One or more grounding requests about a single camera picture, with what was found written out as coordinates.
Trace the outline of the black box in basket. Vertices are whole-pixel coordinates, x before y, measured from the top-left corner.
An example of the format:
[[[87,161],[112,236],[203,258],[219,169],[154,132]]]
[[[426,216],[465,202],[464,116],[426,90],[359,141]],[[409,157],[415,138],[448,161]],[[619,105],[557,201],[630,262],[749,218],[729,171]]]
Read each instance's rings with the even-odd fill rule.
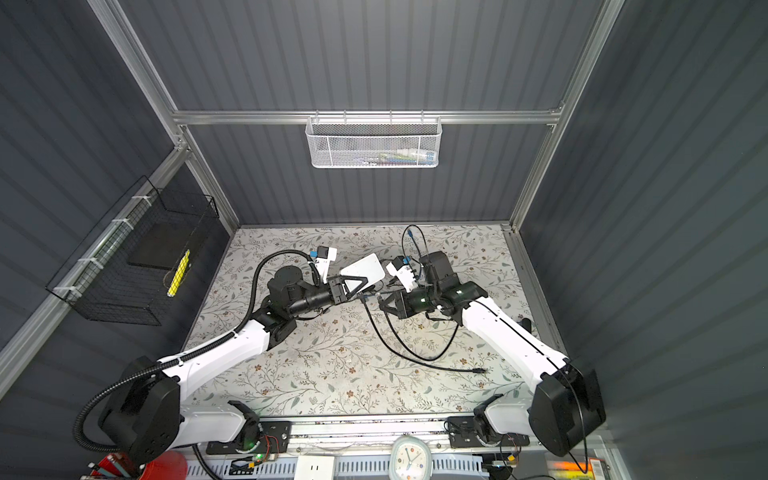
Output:
[[[194,235],[194,228],[187,225],[157,223],[142,236],[128,255],[131,266],[170,270],[175,267]]]

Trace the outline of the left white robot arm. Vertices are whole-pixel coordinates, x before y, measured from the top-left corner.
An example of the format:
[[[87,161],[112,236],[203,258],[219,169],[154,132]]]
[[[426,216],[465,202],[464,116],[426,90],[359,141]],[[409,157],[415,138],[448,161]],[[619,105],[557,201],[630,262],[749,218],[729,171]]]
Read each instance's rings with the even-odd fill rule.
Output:
[[[306,261],[310,281],[301,268],[283,266],[269,279],[263,300],[249,297],[244,318],[232,329],[158,361],[133,361],[77,414],[75,442],[89,451],[123,453],[136,464],[202,442],[254,445],[259,420],[243,402],[198,409],[184,401],[218,375],[282,343],[306,313],[350,302],[386,275],[374,254],[331,276],[327,267],[335,258],[333,249],[292,253]]]

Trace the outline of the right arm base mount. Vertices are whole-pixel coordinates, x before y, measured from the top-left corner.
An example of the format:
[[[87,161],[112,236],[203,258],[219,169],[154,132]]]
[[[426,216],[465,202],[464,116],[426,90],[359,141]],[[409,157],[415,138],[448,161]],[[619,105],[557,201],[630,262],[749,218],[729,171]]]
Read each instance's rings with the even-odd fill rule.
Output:
[[[474,416],[450,416],[443,427],[454,449],[480,447],[527,447],[530,438],[523,434],[501,434],[492,429],[485,420]]]

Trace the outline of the small black power adapter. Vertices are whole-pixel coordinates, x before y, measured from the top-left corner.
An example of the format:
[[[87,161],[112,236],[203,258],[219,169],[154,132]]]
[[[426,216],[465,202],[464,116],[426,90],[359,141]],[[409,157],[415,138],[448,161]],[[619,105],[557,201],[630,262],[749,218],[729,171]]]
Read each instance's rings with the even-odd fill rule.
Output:
[[[532,324],[532,320],[531,320],[531,319],[529,319],[529,318],[523,318],[523,319],[521,319],[521,320],[520,320],[520,325],[521,325],[521,326],[523,327],[523,329],[524,329],[525,331],[527,331],[528,333],[531,333],[531,332],[532,332],[532,330],[533,330],[533,324]]]

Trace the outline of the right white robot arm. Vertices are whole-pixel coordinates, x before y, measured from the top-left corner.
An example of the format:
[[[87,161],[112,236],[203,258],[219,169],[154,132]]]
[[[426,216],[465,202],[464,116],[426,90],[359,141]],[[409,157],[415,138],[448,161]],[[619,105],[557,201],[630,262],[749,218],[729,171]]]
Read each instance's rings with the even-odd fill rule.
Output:
[[[400,319],[440,313],[478,336],[514,368],[532,393],[530,404],[518,407],[509,394],[495,394],[478,405],[473,424],[480,442],[493,445],[508,434],[533,436],[559,457],[585,444],[606,419],[596,372],[537,339],[479,285],[461,281],[445,253],[432,252],[419,262],[426,277],[423,285],[402,261],[382,266],[374,254],[340,273],[354,293],[387,275],[395,277],[402,287],[381,300],[384,313]]]

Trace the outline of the white power socket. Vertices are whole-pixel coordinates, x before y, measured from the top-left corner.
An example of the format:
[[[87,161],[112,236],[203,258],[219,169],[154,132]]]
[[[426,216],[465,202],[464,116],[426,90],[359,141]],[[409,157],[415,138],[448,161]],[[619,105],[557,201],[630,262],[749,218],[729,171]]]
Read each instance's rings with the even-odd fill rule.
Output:
[[[296,459],[295,480],[333,480],[336,458],[325,455],[302,455]]]

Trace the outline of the yellow striped item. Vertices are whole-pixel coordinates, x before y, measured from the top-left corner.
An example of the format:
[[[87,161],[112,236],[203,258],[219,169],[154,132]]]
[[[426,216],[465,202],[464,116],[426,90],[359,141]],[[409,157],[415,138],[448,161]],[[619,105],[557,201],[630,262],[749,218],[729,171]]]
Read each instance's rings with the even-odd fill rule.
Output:
[[[186,275],[186,271],[188,269],[189,262],[190,262],[190,256],[191,256],[191,251],[187,249],[184,255],[179,260],[178,265],[174,271],[173,278],[171,279],[168,289],[166,291],[166,295],[169,298],[173,298],[177,295],[177,292],[181,286],[181,283],[183,282],[184,277]]]

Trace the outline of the white desk clock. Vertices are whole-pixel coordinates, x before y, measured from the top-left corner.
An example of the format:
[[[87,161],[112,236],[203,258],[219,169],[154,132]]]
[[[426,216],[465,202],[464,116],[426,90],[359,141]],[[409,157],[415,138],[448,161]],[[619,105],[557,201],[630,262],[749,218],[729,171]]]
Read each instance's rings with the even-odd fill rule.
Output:
[[[426,480],[432,476],[432,454],[422,440],[402,436],[392,446],[388,477],[390,480]]]

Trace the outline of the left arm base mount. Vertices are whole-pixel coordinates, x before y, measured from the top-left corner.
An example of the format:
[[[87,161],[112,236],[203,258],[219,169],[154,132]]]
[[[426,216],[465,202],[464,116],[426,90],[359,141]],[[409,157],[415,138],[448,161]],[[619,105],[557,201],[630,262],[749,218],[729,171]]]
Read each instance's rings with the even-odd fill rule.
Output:
[[[244,432],[230,442],[209,442],[208,455],[277,455],[287,451],[292,431],[288,421],[261,421],[258,425],[246,425]]]

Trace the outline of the red pen cup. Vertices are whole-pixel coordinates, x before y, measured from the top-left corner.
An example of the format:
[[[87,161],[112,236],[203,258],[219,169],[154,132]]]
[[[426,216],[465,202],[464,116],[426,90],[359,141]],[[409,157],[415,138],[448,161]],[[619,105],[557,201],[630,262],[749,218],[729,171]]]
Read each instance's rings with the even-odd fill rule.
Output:
[[[186,478],[187,467],[184,455],[173,451],[142,465],[131,461],[123,453],[110,453],[97,463],[89,463],[90,471],[81,479],[180,480]]]

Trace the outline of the white network switch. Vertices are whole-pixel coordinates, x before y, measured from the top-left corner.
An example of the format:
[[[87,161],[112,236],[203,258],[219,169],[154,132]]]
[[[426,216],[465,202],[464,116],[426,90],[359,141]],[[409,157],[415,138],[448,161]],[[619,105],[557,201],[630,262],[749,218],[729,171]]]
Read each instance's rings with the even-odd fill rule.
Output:
[[[381,265],[375,253],[371,253],[366,257],[344,267],[340,270],[340,275],[359,275],[368,278],[371,283],[378,283],[386,277],[386,272]]]

